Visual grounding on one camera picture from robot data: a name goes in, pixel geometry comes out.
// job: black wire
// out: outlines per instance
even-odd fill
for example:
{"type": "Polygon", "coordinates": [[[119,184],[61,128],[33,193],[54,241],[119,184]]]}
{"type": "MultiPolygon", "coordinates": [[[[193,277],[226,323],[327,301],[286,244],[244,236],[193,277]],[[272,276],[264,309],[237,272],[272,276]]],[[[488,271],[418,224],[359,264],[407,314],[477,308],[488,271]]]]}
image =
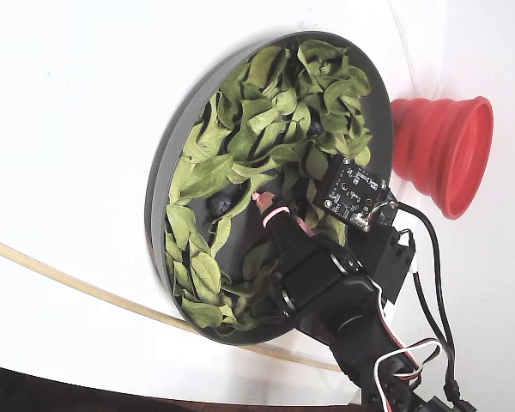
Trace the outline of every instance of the black wire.
{"type": "MultiPolygon", "coordinates": [[[[446,398],[454,404],[454,406],[458,406],[462,401],[460,399],[460,390],[457,384],[456,378],[454,376],[454,364],[455,364],[455,350],[454,350],[454,339],[452,337],[452,332],[450,329],[450,325],[448,324],[448,317],[446,316],[445,302],[443,300],[443,290],[441,285],[440,278],[440,250],[439,250],[439,240],[437,239],[437,234],[435,233],[435,229],[433,225],[429,221],[429,219],[422,213],[420,210],[413,208],[405,203],[399,203],[398,208],[404,212],[410,213],[414,215],[425,225],[427,231],[429,232],[429,236],[431,238],[431,243],[433,245],[433,266],[435,272],[435,289],[437,294],[437,306],[439,307],[439,315],[440,320],[443,324],[443,329],[445,330],[445,335],[440,330],[439,325],[433,318],[431,311],[429,310],[429,305],[427,304],[425,295],[423,293],[423,289],[421,288],[420,282],[420,274],[416,271],[414,273],[414,284],[415,290],[418,294],[418,299],[420,300],[421,309],[426,316],[426,319],[433,329],[435,336],[439,340],[443,349],[446,352],[446,356],[448,357],[448,364],[446,366],[446,374],[445,374],[445,395],[446,398]]],[[[414,235],[411,231],[409,231],[409,246],[415,252],[415,241],[414,235]]]]}
{"type": "Polygon", "coordinates": [[[440,277],[440,250],[437,234],[435,233],[435,229],[433,228],[433,225],[431,224],[427,216],[420,212],[420,210],[413,208],[408,204],[400,202],[398,203],[398,208],[420,219],[420,221],[425,225],[427,231],[429,232],[429,236],[431,237],[431,243],[433,244],[433,267],[435,272],[435,289],[437,293],[437,306],[439,307],[440,321],[443,324],[443,329],[445,330],[446,342],[448,343],[448,346],[452,349],[452,353],[456,354],[456,351],[454,350],[454,338],[452,337],[452,331],[448,323],[448,317],[446,316],[445,302],[443,299],[443,289],[440,277]]]}
{"type": "Polygon", "coordinates": [[[426,297],[423,293],[423,289],[421,288],[421,282],[420,282],[420,273],[415,272],[414,273],[414,284],[415,284],[415,291],[418,293],[418,299],[420,300],[421,309],[423,310],[423,313],[426,316],[427,322],[431,326],[431,329],[433,329],[433,333],[439,340],[440,344],[442,345],[443,349],[446,352],[446,356],[448,357],[448,365],[446,366],[446,374],[445,374],[445,382],[449,383],[455,380],[454,378],[454,352],[452,352],[452,349],[448,346],[448,343],[445,339],[445,336],[443,335],[443,332],[440,330],[439,325],[433,318],[433,315],[431,314],[431,311],[429,310],[429,305],[427,304],[426,297]]]}

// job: red silicone funnel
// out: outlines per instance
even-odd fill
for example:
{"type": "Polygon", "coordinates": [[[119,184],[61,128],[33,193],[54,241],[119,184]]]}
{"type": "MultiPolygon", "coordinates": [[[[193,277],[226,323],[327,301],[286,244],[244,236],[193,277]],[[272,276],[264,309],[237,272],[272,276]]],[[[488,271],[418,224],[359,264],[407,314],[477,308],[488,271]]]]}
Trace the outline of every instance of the red silicone funnel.
{"type": "Polygon", "coordinates": [[[470,206],[487,166],[493,114],[473,100],[395,100],[391,103],[393,169],[457,219],[470,206]]]}

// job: white backdrop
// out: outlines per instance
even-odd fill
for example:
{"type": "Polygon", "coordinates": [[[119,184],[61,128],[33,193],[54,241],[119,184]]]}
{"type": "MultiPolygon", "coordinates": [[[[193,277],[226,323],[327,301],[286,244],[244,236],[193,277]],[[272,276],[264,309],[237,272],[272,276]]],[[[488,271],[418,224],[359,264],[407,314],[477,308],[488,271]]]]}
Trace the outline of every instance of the white backdrop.
{"type": "MultiPolygon", "coordinates": [[[[394,3],[403,3],[408,16],[425,2],[394,3]]],[[[429,198],[421,209],[439,235],[462,396],[479,410],[515,410],[515,1],[502,5],[450,0],[445,12],[442,72],[433,90],[453,99],[489,98],[494,139],[482,186],[460,219],[444,219],[429,198]]],[[[426,27],[420,33],[409,37],[409,43],[417,47],[423,38],[436,35],[426,27]]],[[[410,50],[418,52],[413,61],[419,63],[419,51],[410,50]]],[[[432,74],[433,70],[424,70],[415,77],[431,86],[432,74]]],[[[429,274],[431,281],[428,236],[425,230],[418,235],[421,277],[425,282],[429,274]]],[[[427,292],[433,304],[432,282],[427,283],[427,292]]],[[[395,328],[411,336],[410,341],[428,330],[417,307],[414,286],[407,282],[398,301],[395,328]]],[[[444,366],[437,362],[426,370],[419,390],[424,397],[442,394],[444,366]]]]}
{"type": "MultiPolygon", "coordinates": [[[[190,85],[240,45],[301,29],[338,33],[376,63],[392,99],[481,94],[493,103],[492,154],[469,211],[447,221],[429,200],[422,205],[439,232],[463,396],[479,410],[515,408],[510,3],[0,2],[0,240],[175,314],[150,271],[142,228],[148,168],[169,116],[190,85]]],[[[428,240],[418,236],[433,297],[428,240]]],[[[395,327],[407,342],[431,334],[411,283],[395,327]]],[[[333,361],[294,334],[276,344],[333,361]]],[[[0,258],[1,367],[217,402],[343,403],[354,392],[339,374],[285,363],[173,330],[0,258]]],[[[442,395],[443,367],[426,371],[424,397],[442,395]]]]}

